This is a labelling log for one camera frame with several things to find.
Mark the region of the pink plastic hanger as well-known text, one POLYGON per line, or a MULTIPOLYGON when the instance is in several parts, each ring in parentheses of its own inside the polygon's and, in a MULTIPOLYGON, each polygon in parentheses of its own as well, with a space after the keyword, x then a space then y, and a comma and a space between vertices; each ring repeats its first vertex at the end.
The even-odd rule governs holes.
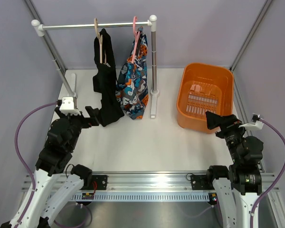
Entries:
POLYGON ((133 35, 134 35, 134 47, 133 47, 133 54, 132 54, 132 60, 131 63, 134 64, 135 57, 139 56, 140 53, 140 45, 141 45, 141 33, 143 31, 142 27, 139 27, 136 29, 136 22, 137 17, 134 16, 133 18, 133 35))

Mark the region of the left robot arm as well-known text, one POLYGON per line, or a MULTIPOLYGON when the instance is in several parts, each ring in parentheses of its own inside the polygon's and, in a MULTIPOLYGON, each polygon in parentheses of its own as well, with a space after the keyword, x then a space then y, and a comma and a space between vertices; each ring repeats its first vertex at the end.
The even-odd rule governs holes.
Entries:
POLYGON ((44 148, 36 162, 36 169, 28 169, 31 186, 16 215, 1 225, 3 228, 49 228, 62 208, 80 189, 92 186, 92 170, 76 165, 62 187, 51 197, 52 189, 72 158, 72 153, 82 129, 98 126, 99 109, 85 107, 88 117, 63 114, 55 108, 58 119, 54 120, 47 133, 44 148))

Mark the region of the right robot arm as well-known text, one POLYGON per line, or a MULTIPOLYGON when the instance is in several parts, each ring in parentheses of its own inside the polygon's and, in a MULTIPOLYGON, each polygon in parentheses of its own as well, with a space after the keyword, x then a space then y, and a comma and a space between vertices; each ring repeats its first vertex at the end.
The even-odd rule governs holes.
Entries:
POLYGON ((224 139, 232 164, 213 165, 206 174, 206 184, 216 191, 225 228, 248 228, 253 205, 262 193, 262 177, 258 163, 263 158, 264 144, 246 130, 261 130, 264 124, 255 114, 252 123, 242 123, 233 114, 221 116, 206 112, 207 128, 219 128, 216 137, 224 139))

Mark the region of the black shorts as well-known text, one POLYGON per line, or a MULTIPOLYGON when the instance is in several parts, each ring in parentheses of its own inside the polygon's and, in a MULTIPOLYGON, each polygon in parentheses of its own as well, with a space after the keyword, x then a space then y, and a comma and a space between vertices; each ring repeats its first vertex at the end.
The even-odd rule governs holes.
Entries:
POLYGON ((116 69, 111 37, 105 29, 100 31, 103 36, 103 51, 106 53, 106 64, 99 62, 99 42, 94 40, 94 61, 97 67, 97 74, 93 77, 94 91, 102 95, 101 109, 99 110, 99 123, 107 125, 118 121, 124 116, 124 112, 116 99, 116 69))

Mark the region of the beige wooden hanger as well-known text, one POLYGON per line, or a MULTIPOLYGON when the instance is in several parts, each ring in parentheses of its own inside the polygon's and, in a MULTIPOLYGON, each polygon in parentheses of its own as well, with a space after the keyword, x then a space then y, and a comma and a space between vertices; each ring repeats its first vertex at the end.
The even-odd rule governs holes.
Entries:
POLYGON ((97 18, 94 18, 94 28, 95 28, 95 33, 96 33, 96 37, 98 39, 99 42, 99 62, 101 64, 106 64, 106 53, 105 51, 103 51, 103 36, 100 34, 100 32, 98 31, 98 20, 97 18))

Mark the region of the colourful patterned shorts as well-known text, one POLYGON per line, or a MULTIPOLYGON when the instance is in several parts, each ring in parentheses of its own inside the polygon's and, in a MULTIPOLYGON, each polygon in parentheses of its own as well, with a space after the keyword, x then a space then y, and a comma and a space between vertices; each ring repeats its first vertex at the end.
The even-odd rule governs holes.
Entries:
POLYGON ((138 40, 133 42, 129 57, 122 66, 115 96, 121 109, 131 119, 142 119, 149 101, 147 85, 148 41, 143 27, 137 29, 138 40))

